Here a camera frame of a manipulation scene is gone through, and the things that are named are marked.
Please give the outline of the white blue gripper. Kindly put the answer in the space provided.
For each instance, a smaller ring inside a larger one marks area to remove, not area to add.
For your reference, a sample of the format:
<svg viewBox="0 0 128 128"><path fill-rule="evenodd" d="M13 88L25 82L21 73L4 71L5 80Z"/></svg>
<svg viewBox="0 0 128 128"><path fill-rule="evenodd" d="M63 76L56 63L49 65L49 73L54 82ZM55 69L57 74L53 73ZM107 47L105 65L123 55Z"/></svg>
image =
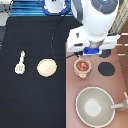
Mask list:
<svg viewBox="0 0 128 128"><path fill-rule="evenodd" d="M90 48L90 47L85 47L83 49L83 55L100 55L102 53L102 50L98 48Z"/></svg>

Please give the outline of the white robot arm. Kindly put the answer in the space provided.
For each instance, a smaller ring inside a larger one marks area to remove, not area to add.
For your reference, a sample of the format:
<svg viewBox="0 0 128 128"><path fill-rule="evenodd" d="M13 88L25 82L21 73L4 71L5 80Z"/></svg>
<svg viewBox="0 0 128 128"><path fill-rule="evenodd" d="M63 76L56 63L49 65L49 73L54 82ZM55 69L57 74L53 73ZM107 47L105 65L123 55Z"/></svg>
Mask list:
<svg viewBox="0 0 128 128"><path fill-rule="evenodd" d="M70 1L72 14L81 26L69 31L67 51L96 55L114 48L120 35L110 35L109 30L117 16L119 0Z"/></svg>

